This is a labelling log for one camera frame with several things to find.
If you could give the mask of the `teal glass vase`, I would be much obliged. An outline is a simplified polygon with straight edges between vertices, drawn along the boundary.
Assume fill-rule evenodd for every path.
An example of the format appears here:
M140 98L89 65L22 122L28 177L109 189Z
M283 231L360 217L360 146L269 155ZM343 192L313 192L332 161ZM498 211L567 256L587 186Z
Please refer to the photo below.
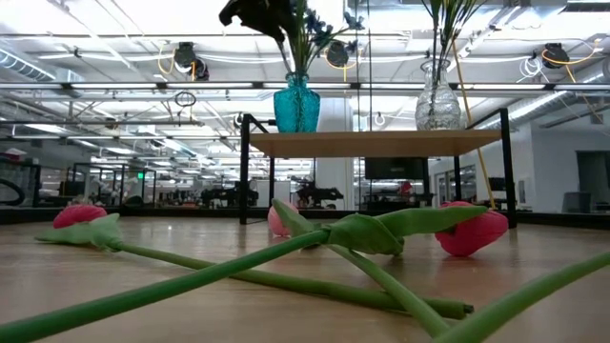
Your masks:
M287 87L274 94L274 118L283 133L316 132L320 96L308 88L306 73L290 72Z

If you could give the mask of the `clear glass vase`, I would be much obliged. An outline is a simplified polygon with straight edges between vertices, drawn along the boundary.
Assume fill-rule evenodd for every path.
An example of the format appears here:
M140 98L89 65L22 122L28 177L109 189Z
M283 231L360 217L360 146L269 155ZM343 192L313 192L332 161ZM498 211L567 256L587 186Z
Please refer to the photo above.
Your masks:
M424 88L417 100L415 113L418 131L459 130L461 108L447 81L448 60L430 60L420 68L424 72Z

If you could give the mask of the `white artificial flower bunch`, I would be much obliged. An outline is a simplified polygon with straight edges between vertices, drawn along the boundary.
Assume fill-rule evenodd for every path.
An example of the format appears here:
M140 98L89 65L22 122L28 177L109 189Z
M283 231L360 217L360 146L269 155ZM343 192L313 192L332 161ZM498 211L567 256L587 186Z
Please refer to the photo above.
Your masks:
M463 26L488 0L420 0L433 22L431 109L437 102L440 69Z

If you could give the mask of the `dark rectangular screen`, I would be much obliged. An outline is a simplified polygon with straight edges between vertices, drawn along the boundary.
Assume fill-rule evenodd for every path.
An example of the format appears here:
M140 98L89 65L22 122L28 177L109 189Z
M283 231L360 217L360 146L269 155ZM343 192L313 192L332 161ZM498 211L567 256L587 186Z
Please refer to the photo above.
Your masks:
M423 179L427 160L420 157L366 157L365 177L371 180Z

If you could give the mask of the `wooden shelf with black legs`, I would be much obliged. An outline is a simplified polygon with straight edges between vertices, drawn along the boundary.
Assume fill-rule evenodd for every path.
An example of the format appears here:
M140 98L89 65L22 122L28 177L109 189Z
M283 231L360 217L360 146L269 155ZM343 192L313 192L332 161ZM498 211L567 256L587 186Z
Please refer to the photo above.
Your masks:
M269 197L275 196L275 159L343 157L451 157L456 200L462 198L460 157L500 141L506 190L506 217L511 229L517 226L516 192L512 162L509 111L499 108L472 122L461 131L337 131L320 133L270 133L265 128L273 119L261 122L242 115L240 129L239 223L248 217L246 182L249 148L255 147L270 159Z

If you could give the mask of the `yellow artificial tulip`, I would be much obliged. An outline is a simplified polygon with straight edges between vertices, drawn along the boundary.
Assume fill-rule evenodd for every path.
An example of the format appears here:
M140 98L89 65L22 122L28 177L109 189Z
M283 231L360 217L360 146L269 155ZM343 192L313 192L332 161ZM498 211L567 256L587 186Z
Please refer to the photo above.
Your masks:
M482 343L518 314L590 273L610 266L610 252L536 278L462 320L432 343Z

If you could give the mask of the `blue artificial flower bunch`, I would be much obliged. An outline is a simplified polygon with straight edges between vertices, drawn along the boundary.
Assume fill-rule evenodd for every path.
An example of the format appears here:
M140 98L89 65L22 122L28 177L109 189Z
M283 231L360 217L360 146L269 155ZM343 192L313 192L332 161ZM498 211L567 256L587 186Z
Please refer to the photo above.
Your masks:
M283 27L290 47L292 63L289 71L306 74L314 59L329 47L336 37L348 31L364 30L363 16L343 13L344 25L335 29L324 22L316 10L309 7L307 0L288 0L288 24Z

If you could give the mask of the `red artificial tulip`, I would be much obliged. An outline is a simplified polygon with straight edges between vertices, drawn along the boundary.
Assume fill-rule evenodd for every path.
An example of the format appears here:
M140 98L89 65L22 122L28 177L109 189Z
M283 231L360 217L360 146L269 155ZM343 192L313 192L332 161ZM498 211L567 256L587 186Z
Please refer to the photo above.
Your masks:
M118 218L117 213L108 214L104 209L93 205L68 206L53 219L53 228L38 234L36 239L48 243L95 246L100 250L128 252L193 270L202 270L213 265L212 262L204 260L127 244L120 236ZM256 270L238 272L232 278L369 308L398 312L404 310L392 296L382 291Z
M347 215L335 223L317 224L305 219L287 204L275 200L271 213L289 232L288 240L228 262L136 290L107 296L62 310L0 325L1 343L28 343L92 322L187 293L288 253L323 245L369 275L429 333L439 333L446 319L462 319L471 307L457 301L424 300L408 290L378 265L371 254L400 255L404 239L431 233L452 256L466 257L495 242L508 230L507 218L482 206L450 203L440 209L407 209L377 216Z

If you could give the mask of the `black overhead light bar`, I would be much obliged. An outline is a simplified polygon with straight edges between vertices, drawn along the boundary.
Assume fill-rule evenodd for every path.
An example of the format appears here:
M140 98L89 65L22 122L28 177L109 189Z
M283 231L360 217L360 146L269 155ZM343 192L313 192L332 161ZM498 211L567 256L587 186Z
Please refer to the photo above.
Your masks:
M287 82L159 82L159 83L0 83L0 90L280 90L288 86ZM316 91L422 91L423 83L309 83L309 88ZM465 83L467 91L610 91L608 83L577 84L510 84L510 83Z

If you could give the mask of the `black background robot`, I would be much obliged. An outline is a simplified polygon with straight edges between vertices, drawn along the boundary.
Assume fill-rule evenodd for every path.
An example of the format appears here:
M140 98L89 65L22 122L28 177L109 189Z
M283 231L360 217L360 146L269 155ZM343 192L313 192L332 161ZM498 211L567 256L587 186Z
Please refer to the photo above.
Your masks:
M337 188L319 188L314 181L301 183L300 188L296 191L296 196L296 204L300 209L335 210L335 204L324 206L323 202L344 199L344 195Z

